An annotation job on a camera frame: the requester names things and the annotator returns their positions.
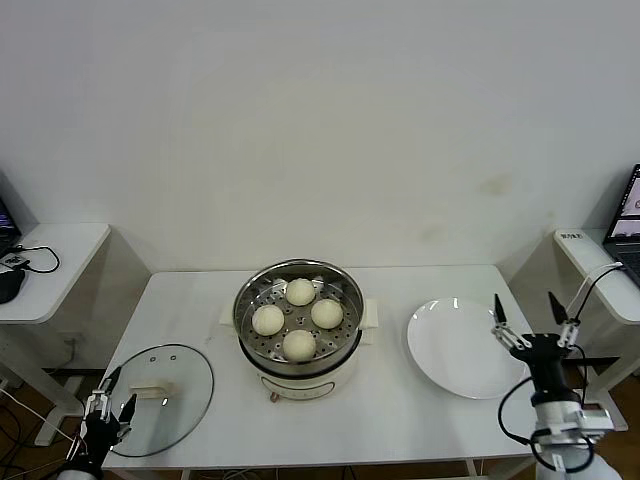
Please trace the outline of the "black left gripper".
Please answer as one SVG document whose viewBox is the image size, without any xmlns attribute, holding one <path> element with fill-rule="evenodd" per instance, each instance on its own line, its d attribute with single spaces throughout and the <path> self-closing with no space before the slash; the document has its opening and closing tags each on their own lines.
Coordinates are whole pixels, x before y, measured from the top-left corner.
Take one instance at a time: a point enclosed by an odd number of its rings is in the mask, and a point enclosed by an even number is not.
<svg viewBox="0 0 640 480">
<path fill-rule="evenodd" d="M 120 367 L 114 369 L 91 392 L 86 401 L 86 433 L 83 437 L 85 453 L 81 459 L 92 468 L 101 468 L 111 448 L 119 444 L 131 431 L 131 421 L 137 403 L 136 394 L 132 394 L 122 405 L 118 419 L 111 414 L 111 396 L 120 374 Z"/>
</svg>

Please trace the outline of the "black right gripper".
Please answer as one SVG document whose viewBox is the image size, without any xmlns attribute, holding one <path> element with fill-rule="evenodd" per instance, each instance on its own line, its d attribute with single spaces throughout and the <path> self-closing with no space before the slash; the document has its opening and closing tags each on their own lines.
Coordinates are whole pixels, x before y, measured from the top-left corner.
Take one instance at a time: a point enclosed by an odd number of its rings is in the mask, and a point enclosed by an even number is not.
<svg viewBox="0 0 640 480">
<path fill-rule="evenodd" d="M 524 362 L 530 371 L 535 395 L 572 395 L 564 377 L 562 360 L 573 346 L 579 333 L 579 320 L 572 318 L 556 296 L 548 293 L 555 323 L 560 334 L 524 334 L 515 332 L 507 323 L 507 317 L 499 295 L 494 295 L 493 335 L 509 350 L 512 357 Z"/>
</svg>

